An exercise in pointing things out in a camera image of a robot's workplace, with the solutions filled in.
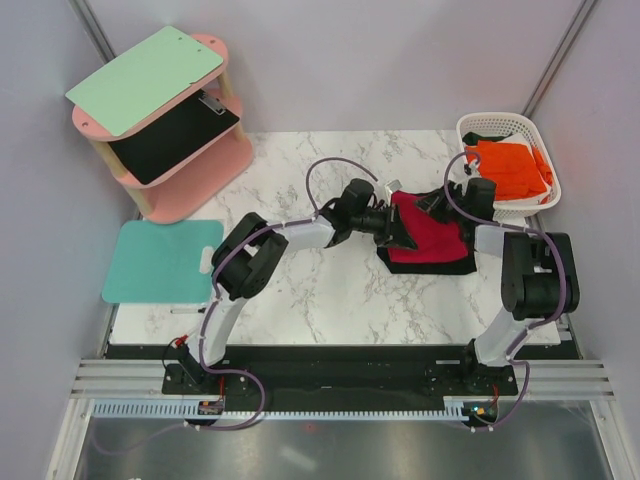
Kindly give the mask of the red t shirt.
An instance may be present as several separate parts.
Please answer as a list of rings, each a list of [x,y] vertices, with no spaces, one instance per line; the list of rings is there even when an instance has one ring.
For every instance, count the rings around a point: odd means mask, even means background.
[[[434,220],[416,206],[418,197],[414,194],[397,191],[391,200],[398,207],[400,219],[417,245],[416,250],[389,248],[387,252],[392,263],[445,264],[468,255],[468,247],[461,238],[457,223]]]

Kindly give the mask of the black t shirt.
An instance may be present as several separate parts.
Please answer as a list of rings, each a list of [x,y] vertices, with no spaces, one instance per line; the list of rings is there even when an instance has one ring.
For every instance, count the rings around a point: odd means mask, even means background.
[[[476,271],[473,232],[470,235],[464,235],[461,231],[461,238],[468,247],[469,253],[462,260],[451,263],[401,265],[391,262],[387,252],[389,248],[378,248],[376,254],[392,274],[467,275]]]

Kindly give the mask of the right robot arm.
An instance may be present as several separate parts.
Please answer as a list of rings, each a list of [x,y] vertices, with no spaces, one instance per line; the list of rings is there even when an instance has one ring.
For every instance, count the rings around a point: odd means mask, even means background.
[[[495,183],[484,178],[473,178],[464,188],[448,181],[415,201],[440,223],[461,223],[476,253],[501,261],[502,307],[470,342],[457,371],[460,386],[473,394],[493,383],[492,368],[514,363],[533,330],[575,310],[580,297],[569,236],[494,221],[495,190]]]

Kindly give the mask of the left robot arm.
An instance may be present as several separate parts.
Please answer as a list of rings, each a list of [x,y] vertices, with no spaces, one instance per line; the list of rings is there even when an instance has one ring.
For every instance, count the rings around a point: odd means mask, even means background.
[[[337,246],[353,232],[370,234],[383,248],[418,248],[399,207],[372,204],[373,197],[373,185],[355,179],[310,218],[272,224],[255,212],[242,218],[212,257],[210,302],[197,333],[187,342],[194,358],[184,375],[190,387],[198,393],[216,388],[220,371],[215,364],[224,357],[242,309],[265,289],[285,255]]]

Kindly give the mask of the dark green garment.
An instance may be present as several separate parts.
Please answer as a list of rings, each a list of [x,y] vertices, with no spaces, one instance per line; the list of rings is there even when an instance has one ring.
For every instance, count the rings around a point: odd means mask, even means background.
[[[501,142],[505,139],[506,136],[480,135],[478,133],[470,131],[462,137],[462,142],[466,146],[475,147],[479,142]]]

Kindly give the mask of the white plastic basket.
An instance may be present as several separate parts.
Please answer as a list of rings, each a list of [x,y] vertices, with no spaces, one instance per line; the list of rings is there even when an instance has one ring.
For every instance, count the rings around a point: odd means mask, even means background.
[[[467,132],[506,136],[501,142],[463,144]],[[471,168],[479,153],[481,163],[471,171],[496,184],[495,219],[530,217],[561,199],[561,186],[551,158],[535,124],[511,112],[480,112],[461,117],[456,125],[463,165]]]

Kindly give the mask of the pink three-tier shelf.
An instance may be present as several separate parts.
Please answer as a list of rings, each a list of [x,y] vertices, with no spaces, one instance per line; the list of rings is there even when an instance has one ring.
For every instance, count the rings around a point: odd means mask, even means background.
[[[185,219],[252,162],[228,63],[220,38],[165,26],[66,92],[76,129],[146,219]]]

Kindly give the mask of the teal cutting board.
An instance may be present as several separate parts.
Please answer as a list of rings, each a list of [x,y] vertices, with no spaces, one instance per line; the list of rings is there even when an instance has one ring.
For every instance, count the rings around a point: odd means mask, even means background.
[[[127,222],[119,232],[102,299],[112,304],[206,302],[211,257],[223,233],[217,220]]]

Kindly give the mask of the black marker pen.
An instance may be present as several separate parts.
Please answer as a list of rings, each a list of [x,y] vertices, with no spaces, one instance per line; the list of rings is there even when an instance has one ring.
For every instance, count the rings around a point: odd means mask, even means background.
[[[170,313],[173,315],[183,314],[203,314],[206,311],[206,307],[175,307],[170,309]]]

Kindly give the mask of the black clipboard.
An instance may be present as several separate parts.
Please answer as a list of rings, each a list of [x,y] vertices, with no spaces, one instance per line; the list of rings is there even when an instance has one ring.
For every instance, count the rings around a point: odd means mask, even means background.
[[[239,121],[220,100],[199,90],[136,134],[109,146],[126,170],[148,185]]]

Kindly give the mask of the mint green board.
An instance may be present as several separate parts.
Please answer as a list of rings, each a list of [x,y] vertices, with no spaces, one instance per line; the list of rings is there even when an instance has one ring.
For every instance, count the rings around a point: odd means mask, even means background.
[[[65,97],[93,140],[125,138],[224,71],[224,42],[165,26],[96,70]]]

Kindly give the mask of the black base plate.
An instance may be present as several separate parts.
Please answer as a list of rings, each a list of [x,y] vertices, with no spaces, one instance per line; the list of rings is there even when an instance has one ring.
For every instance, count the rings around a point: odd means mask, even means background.
[[[220,394],[229,412],[427,411],[518,392],[512,367],[484,367],[463,346],[230,346],[209,372],[185,347],[170,359],[164,394]]]

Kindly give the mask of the aluminium rail frame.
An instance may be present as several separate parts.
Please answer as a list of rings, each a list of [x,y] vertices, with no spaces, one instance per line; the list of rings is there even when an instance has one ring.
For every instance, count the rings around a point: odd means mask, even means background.
[[[531,360],[527,400],[612,400],[599,360]],[[164,369],[153,360],[83,360],[72,386],[75,398],[159,398]]]

